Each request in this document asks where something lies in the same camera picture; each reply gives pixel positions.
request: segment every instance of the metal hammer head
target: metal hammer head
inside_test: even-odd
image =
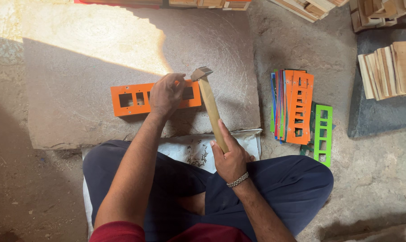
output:
[[[191,74],[191,80],[197,81],[200,78],[206,77],[213,73],[213,70],[207,68],[206,66],[199,67]]]

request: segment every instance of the orange switch board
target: orange switch board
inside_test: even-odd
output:
[[[116,117],[150,112],[150,90],[154,83],[111,86],[112,103]],[[184,94],[178,108],[201,106],[197,81],[185,80]]]

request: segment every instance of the concrete floor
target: concrete floor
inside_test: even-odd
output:
[[[28,135],[20,31],[20,10],[28,1],[37,0],[0,1],[0,234],[11,230],[27,242],[85,241],[79,153],[34,150]],[[254,0],[248,13],[264,129],[262,158],[299,150],[280,145],[267,132],[272,69],[307,69],[315,75],[314,101],[334,107],[335,186],[298,241],[406,223],[406,130],[358,140],[346,135],[356,61],[348,5],[313,24],[266,0]]]

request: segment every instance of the dark blue pants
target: dark blue pants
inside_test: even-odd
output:
[[[83,161],[93,223],[129,145],[122,140],[105,142],[94,147]],[[250,162],[247,168],[261,195],[294,236],[315,217],[333,188],[329,168],[307,156]],[[204,191],[204,216],[188,212],[175,201]],[[236,227],[252,241],[257,240],[242,203],[218,173],[158,153],[144,221],[146,240],[166,241],[196,223]]]

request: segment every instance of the hand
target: hand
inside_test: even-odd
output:
[[[216,171],[222,179],[230,184],[246,173],[246,162],[254,161],[255,157],[249,157],[249,153],[230,134],[222,119],[218,120],[218,125],[229,151],[224,154],[215,141],[211,141],[210,146],[215,158]]]
[[[151,113],[157,114],[164,121],[178,108],[184,92],[185,74],[169,73],[158,80],[150,91]]]

